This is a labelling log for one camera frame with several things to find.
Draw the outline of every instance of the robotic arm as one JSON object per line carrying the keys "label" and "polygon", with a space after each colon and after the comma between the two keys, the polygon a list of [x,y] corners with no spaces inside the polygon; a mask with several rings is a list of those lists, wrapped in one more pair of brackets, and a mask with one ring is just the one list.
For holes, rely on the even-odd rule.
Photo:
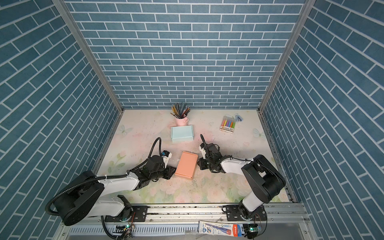
{"label": "robotic arm", "polygon": [[[199,147],[203,155],[198,162],[201,170],[243,175],[251,186],[252,192],[239,202],[239,211],[244,219],[254,217],[255,209],[264,203],[269,203],[285,186],[283,176],[263,155],[257,155],[252,160],[223,156],[219,151],[220,147],[216,148],[213,143],[207,144],[201,134],[200,137],[203,141]],[[262,177],[259,172],[265,172],[265,175]]]}
{"label": "robotic arm", "polygon": [[[252,188],[240,203],[239,210],[244,219],[255,215],[255,209],[268,203],[285,186],[285,180],[263,155],[252,160],[237,159],[230,155],[222,156],[220,148],[213,143],[200,145],[203,157],[198,165],[201,170],[209,169],[212,173],[233,172],[244,175]],[[159,141],[159,155],[152,156],[156,142]],[[133,214],[132,205],[122,196],[107,196],[122,190],[138,190],[147,186],[150,181],[159,178],[170,179],[176,168],[167,166],[172,154],[161,151],[161,138],[152,145],[148,158],[138,166],[127,170],[123,175],[96,176],[91,171],[81,173],[69,183],[46,205],[45,211],[50,215],[60,216],[64,224],[69,226],[78,223],[85,217],[109,215],[117,217],[121,222],[128,221]]]}

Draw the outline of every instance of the table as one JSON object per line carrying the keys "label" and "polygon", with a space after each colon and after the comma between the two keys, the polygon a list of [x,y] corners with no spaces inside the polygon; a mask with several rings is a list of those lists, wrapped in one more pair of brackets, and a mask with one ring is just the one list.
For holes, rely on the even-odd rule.
{"label": "table", "polygon": [[[170,110],[125,110],[98,174],[124,174],[127,169],[147,158],[157,137],[162,139],[161,150],[172,153],[168,163],[170,166],[177,167],[183,151],[199,154],[200,158],[200,134],[203,134],[208,144],[218,144],[222,155],[253,158],[262,154],[276,166],[256,110],[192,109],[188,114],[188,124],[193,125],[194,140],[180,143],[172,143],[170,139],[170,129],[175,126],[175,121],[169,113]],[[243,121],[236,123],[234,133],[220,131],[223,116],[236,114]],[[156,145],[153,153],[156,154],[158,149]],[[133,204],[233,203],[239,202],[251,191],[244,176],[215,174],[208,169],[200,170],[198,166],[196,168],[192,181],[173,176],[170,180],[159,179],[140,190],[121,191],[119,194]],[[272,200],[288,201],[285,189]]]}

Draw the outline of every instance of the metal bracket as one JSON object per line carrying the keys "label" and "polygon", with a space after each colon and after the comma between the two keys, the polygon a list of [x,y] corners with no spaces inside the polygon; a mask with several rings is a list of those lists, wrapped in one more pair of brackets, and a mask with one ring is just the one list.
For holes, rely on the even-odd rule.
{"label": "metal bracket", "polygon": [[[145,222],[145,218],[147,217],[148,206],[139,205],[132,206],[133,208],[133,222]],[[119,217],[105,216],[105,222],[119,222],[121,223]]]}
{"label": "metal bracket", "polygon": [[[241,217],[237,205],[225,205],[223,208],[225,208],[225,212],[227,213],[227,221],[245,221],[245,219]],[[263,205],[255,209],[254,213],[256,213],[256,215],[250,221],[266,221],[267,216]]]}

